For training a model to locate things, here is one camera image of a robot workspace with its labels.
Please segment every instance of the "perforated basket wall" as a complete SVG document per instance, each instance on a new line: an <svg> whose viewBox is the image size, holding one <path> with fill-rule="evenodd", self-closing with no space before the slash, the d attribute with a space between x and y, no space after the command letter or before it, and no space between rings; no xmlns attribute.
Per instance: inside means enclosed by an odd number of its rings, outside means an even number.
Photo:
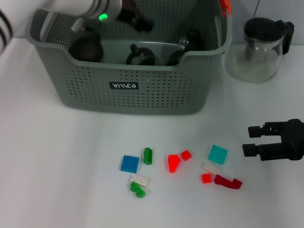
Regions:
<svg viewBox="0 0 304 228"><path fill-rule="evenodd" d="M73 17L54 15L41 29L48 12L36 12L28 27L32 42L62 101L81 109L129 114L190 114L202 108L231 41L231 16L222 17L216 0L137 0L155 22L150 34L137 33L121 22L101 27L104 39L178 43L188 28L198 28L206 51L188 52L177 66L127 66L75 60L68 53ZM137 82L138 89L112 89L109 82Z"/></svg>

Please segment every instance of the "blue block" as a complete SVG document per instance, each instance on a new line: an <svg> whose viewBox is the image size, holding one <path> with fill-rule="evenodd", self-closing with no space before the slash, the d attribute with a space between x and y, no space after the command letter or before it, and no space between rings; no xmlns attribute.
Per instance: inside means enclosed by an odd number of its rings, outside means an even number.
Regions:
<svg viewBox="0 0 304 228"><path fill-rule="evenodd" d="M208 160L213 161L217 164L224 164L227 157L228 150L221 148L219 146L213 145Z"/></svg>
<svg viewBox="0 0 304 228"><path fill-rule="evenodd" d="M136 173L138 163L139 163L138 157L125 155L123 156L123 163L122 166L120 167L120 171Z"/></svg>

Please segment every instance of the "red block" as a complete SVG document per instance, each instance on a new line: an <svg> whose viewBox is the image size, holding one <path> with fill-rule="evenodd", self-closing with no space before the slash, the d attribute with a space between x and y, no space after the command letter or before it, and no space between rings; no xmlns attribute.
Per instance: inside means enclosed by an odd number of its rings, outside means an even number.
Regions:
<svg viewBox="0 0 304 228"><path fill-rule="evenodd" d="M192 155L190 154L189 151L184 151L180 155L181 155L181 157L183 158L184 161L186 161L186 160L188 160L192 157Z"/></svg>
<svg viewBox="0 0 304 228"><path fill-rule="evenodd" d="M233 181L229 181L226 178L223 178L222 176L219 175L215 176L214 183L222 185L229 189L239 189L242 185L242 182L237 179L233 179Z"/></svg>
<svg viewBox="0 0 304 228"><path fill-rule="evenodd" d="M177 154L172 154L168 156L169 170L170 172L175 172L181 159Z"/></svg>
<svg viewBox="0 0 304 228"><path fill-rule="evenodd" d="M201 176L201 180L203 181L203 184L209 184L212 182L212 179L211 179L211 175L210 173L205 173Z"/></svg>

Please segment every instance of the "green block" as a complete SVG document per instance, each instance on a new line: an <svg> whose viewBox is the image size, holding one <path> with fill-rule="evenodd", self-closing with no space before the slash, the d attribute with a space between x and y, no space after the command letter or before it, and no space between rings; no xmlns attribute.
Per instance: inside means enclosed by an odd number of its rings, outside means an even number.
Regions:
<svg viewBox="0 0 304 228"><path fill-rule="evenodd" d="M143 163L147 165L152 165L153 151L147 147L143 152Z"/></svg>
<svg viewBox="0 0 304 228"><path fill-rule="evenodd" d="M144 192L144 190L142 190L142 188L139 187L139 185L136 184L134 181L130 184L130 190L132 192L135 192L136 196L138 198L143 198L146 195L146 193Z"/></svg>

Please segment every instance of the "white block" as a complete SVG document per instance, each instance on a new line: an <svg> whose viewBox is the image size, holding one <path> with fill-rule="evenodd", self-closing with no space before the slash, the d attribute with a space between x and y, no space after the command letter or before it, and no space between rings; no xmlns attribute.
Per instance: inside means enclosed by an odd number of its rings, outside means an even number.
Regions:
<svg viewBox="0 0 304 228"><path fill-rule="evenodd" d="M132 175L132 177L130 179L130 182L133 182L133 181L142 187L146 187L148 185L149 179L134 174L134 175Z"/></svg>
<svg viewBox="0 0 304 228"><path fill-rule="evenodd" d="M210 163L206 163L204 166L203 166L203 170L209 172L209 173L212 173L214 175L217 175L221 172L221 169L210 164Z"/></svg>

